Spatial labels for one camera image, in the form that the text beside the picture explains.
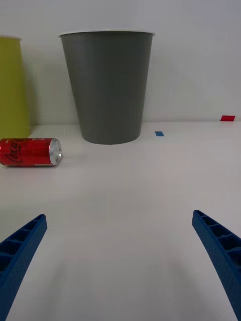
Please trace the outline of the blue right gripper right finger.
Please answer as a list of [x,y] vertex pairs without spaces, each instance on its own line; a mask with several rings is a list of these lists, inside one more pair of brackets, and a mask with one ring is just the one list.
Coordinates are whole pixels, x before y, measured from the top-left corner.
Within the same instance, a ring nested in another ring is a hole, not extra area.
[[200,210],[193,212],[192,226],[209,255],[237,320],[241,320],[241,239]]

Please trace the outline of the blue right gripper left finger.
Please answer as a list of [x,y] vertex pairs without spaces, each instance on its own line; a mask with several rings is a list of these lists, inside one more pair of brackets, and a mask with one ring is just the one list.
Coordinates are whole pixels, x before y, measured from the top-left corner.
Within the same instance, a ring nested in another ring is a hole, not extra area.
[[41,214],[1,242],[1,320],[7,319],[23,278],[46,231],[46,216]]

